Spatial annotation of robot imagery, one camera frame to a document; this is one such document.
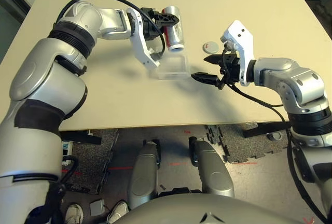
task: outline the transparent plastic container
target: transparent plastic container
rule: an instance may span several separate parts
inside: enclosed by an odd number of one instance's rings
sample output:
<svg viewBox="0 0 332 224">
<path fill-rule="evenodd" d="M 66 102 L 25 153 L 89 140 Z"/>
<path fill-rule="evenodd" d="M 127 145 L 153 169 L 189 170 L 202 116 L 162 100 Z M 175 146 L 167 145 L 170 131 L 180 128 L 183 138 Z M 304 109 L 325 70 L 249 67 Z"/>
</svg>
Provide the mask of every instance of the transparent plastic container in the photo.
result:
<svg viewBox="0 0 332 224">
<path fill-rule="evenodd" d="M 160 80 L 186 79 L 190 77 L 189 64 L 185 51 L 165 51 L 159 60 L 156 74 Z"/>
</svg>

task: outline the floor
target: floor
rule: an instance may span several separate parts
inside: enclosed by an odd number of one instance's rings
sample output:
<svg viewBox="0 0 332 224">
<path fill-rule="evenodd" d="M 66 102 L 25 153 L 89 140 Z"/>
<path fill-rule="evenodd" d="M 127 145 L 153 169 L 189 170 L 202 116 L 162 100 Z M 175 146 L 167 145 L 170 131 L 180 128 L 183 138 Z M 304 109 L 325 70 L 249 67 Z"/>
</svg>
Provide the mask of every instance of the floor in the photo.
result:
<svg viewBox="0 0 332 224">
<path fill-rule="evenodd" d="M 198 169 L 193 167 L 188 156 L 188 138 L 203 137 L 206 140 L 206 129 L 202 125 L 183 127 L 130 128 L 119 130 L 118 139 L 113 146 L 113 157 L 108 166 L 110 175 L 101 194 L 90 195 L 68 192 L 63 207 L 72 202 L 79 203 L 85 213 L 83 224 L 100 223 L 106 218 L 107 208 L 119 200 L 127 199 L 127 186 L 143 140 L 160 139 L 161 167 L 158 171 L 158 192 L 171 191 L 176 187 L 201 189 Z M 256 138 L 258 142 L 268 141 L 262 135 Z M 223 158 L 224 152 L 220 145 L 214 148 Z M 233 179 L 236 198 L 265 207 L 281 215 L 308 223 L 314 218 L 314 223 L 320 223 L 305 202 L 301 199 L 288 170 L 286 150 L 267 153 L 259 159 L 248 158 L 241 164 L 226 163 Z M 319 192 L 315 185 L 306 184 L 312 199 L 320 209 Z M 89 204 L 94 200 L 103 199 L 106 212 L 104 215 L 89 216 Z"/>
</svg>

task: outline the gray carpet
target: gray carpet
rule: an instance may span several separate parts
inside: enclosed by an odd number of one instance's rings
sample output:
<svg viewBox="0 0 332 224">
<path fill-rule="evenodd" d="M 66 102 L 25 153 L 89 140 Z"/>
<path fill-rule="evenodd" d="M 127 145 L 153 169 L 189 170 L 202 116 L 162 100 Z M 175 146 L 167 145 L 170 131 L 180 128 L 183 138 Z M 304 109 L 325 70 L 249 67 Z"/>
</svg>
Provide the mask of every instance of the gray carpet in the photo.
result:
<svg viewBox="0 0 332 224">
<path fill-rule="evenodd" d="M 101 137 L 101 145 L 74 143 L 72 155 L 79 160 L 79 166 L 66 183 L 69 191 L 99 194 L 107 179 L 106 166 L 111 159 L 111 148 L 118 136 L 117 129 L 91 130 Z"/>
</svg>

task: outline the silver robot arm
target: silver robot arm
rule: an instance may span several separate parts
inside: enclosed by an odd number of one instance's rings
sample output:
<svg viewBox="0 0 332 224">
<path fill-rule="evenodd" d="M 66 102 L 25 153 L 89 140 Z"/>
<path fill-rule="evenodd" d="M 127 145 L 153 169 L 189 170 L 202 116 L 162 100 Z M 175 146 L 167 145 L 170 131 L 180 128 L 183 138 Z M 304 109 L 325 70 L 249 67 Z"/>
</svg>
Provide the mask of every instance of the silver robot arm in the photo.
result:
<svg viewBox="0 0 332 224">
<path fill-rule="evenodd" d="M 300 67 L 291 59 L 254 60 L 253 36 L 238 20 L 228 27 L 221 40 L 225 47 L 223 54 L 211 55 L 204 60 L 218 64 L 225 76 L 221 80 L 202 72 L 191 76 L 219 89 L 235 82 L 242 86 L 253 82 L 277 92 L 288 113 L 293 139 L 298 144 L 293 153 L 302 179 L 318 185 L 325 211 L 331 215 L 332 114 L 323 80 L 313 70 Z"/>
<path fill-rule="evenodd" d="M 3 223 L 47 223 L 65 194 L 61 122 L 84 103 L 79 77 L 97 38 L 130 39 L 147 68 L 159 65 L 147 49 L 141 15 L 133 9 L 75 3 L 24 60 L 10 87 L 0 124 L 0 216 Z"/>
</svg>

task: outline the can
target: can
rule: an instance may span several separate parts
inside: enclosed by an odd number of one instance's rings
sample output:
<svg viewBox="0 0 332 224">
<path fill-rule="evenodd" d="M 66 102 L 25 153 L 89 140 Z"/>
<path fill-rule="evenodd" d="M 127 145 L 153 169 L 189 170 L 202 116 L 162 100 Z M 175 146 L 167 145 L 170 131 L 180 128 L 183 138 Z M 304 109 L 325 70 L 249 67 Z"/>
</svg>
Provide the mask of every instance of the can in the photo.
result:
<svg viewBox="0 0 332 224">
<path fill-rule="evenodd" d="M 170 13 L 175 15 L 179 22 L 174 26 L 164 27 L 164 33 L 166 38 L 166 45 L 169 51 L 181 51 L 184 49 L 184 38 L 182 30 L 182 21 L 180 11 L 176 6 L 169 6 L 162 10 L 162 13 Z"/>
</svg>

